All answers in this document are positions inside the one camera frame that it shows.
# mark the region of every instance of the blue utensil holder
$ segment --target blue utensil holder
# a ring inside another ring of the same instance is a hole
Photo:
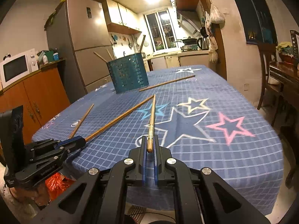
[[[107,63],[107,67],[116,93],[149,85],[141,53],[112,60]]]

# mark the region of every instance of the gas stove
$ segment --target gas stove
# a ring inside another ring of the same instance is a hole
[[[189,44],[189,45],[184,45],[181,47],[181,51],[190,51],[190,50],[197,50],[198,46],[197,44]]]

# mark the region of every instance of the wooden chair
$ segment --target wooden chair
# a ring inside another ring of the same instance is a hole
[[[263,97],[265,94],[265,88],[269,91],[271,91],[275,96],[275,113],[273,120],[271,122],[271,126],[274,126],[275,118],[278,112],[279,104],[281,101],[281,85],[272,85],[268,84],[268,78],[269,78],[269,63],[272,61],[272,55],[274,56],[274,60],[277,61],[276,58],[276,45],[275,44],[268,44],[268,43],[260,43],[258,44],[258,49],[260,52],[260,58],[261,58],[261,67],[262,67],[262,91],[261,91],[261,97],[258,105],[258,110],[261,108]]]

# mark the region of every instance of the cable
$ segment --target cable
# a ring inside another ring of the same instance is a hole
[[[157,214],[157,215],[161,215],[161,216],[165,216],[165,217],[169,217],[171,218],[172,220],[174,220],[174,223],[176,223],[175,219],[168,216],[168,215],[164,215],[164,214],[161,214],[161,213],[156,213],[156,212],[139,212],[139,213],[134,213],[134,214],[129,214],[128,216],[134,216],[134,215],[138,215],[138,214],[146,214],[146,213],[152,213],[152,214]]]

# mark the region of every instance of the light blue star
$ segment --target light blue star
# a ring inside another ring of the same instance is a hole
[[[155,116],[164,116],[164,113],[161,111],[162,108],[165,108],[168,104],[165,105],[156,105],[156,109],[155,109]],[[145,118],[150,116],[152,110],[152,104],[149,106],[149,108],[147,109],[143,109],[143,110],[138,110],[137,112],[141,112],[144,113],[143,117],[141,120],[144,120]]]

